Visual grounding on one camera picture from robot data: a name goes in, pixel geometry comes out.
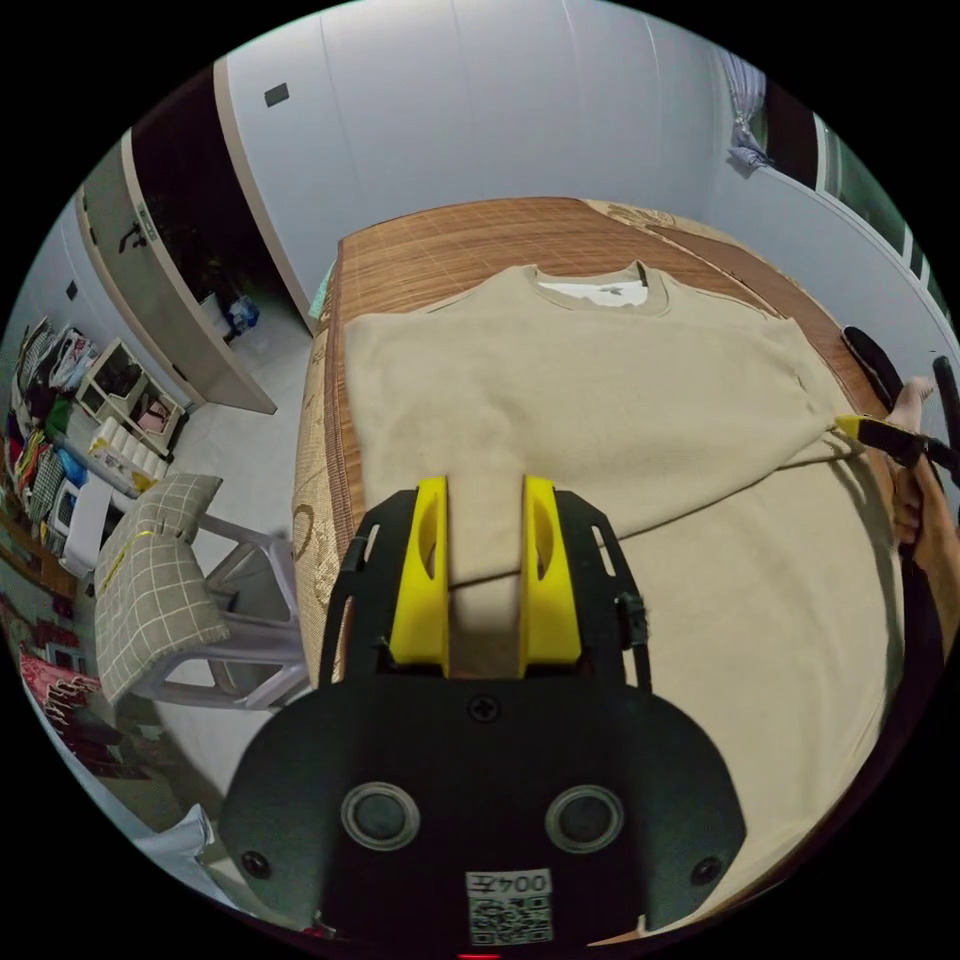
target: plaid cushion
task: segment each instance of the plaid cushion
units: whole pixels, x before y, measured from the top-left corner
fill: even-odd
[[[148,533],[124,547],[97,591],[97,667],[111,704],[163,657],[230,635],[184,539]]]
[[[141,494],[100,551],[94,572],[97,596],[120,553],[137,534],[143,531],[169,534],[185,543],[193,543],[200,517],[210,506],[221,483],[220,477],[181,473],[165,477]]]
[[[45,520],[47,514],[53,509],[60,484],[63,483],[65,476],[63,463],[57,456],[56,450],[53,447],[47,447],[40,454],[37,463],[37,473],[31,488],[33,492],[30,495],[30,507],[27,510],[27,515],[34,523]]]

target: cabinet door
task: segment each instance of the cabinet door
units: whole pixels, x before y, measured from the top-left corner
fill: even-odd
[[[276,404],[213,329],[154,229],[129,131],[84,181],[80,206],[94,266],[109,275],[105,286],[128,322],[132,315],[144,347],[165,357],[203,400],[274,413]]]

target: curtain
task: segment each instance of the curtain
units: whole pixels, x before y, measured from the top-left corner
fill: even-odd
[[[763,107],[767,93],[766,75],[729,50],[720,51],[720,60],[733,100],[733,146],[730,147],[730,156],[748,172],[757,167],[772,166],[772,161],[750,130],[750,121]]]

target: white wall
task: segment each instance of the white wall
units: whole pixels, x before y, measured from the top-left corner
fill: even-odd
[[[719,149],[711,49],[599,0],[360,0],[226,61],[312,299],[341,237],[444,204],[579,196],[701,218]],[[290,98],[267,108],[281,83]]]
[[[73,300],[67,296],[71,281],[77,285],[77,295]],[[7,390],[13,378],[23,333],[28,327],[36,326],[45,316],[50,318],[57,330],[65,326],[76,327],[100,349],[120,337],[143,368],[178,403],[188,402],[188,398],[140,345],[113,305],[83,245],[72,199],[47,234],[27,273],[0,344],[0,391],[7,398],[4,400],[5,406],[9,404]]]
[[[726,83],[717,76],[726,152],[733,109]],[[904,379],[932,379],[931,364],[941,354],[960,379],[960,345],[933,298],[878,235],[831,197],[768,168],[744,177],[724,159],[717,164],[703,219],[793,277],[842,326],[868,333]],[[938,395],[924,408],[923,429],[947,439]],[[956,513],[960,492],[945,474],[944,486]]]

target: white plastic chair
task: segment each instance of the white plastic chair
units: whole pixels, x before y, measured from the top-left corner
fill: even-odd
[[[241,710],[266,710],[280,706],[280,701],[307,682],[307,664],[300,636],[297,610],[293,545],[288,540],[271,537],[204,515],[200,529],[233,540],[237,546],[207,577],[214,597],[235,594],[229,586],[230,576],[251,554],[259,551],[269,565],[287,609],[287,618],[270,620],[223,611],[230,637],[220,643],[194,647],[165,657],[155,664],[133,687],[132,692],[148,700],[182,704],[191,707],[220,707]],[[190,660],[205,660],[210,665],[214,686],[181,683],[170,680],[170,674]],[[242,691],[234,684],[227,664],[275,666],[276,672],[255,689]]]

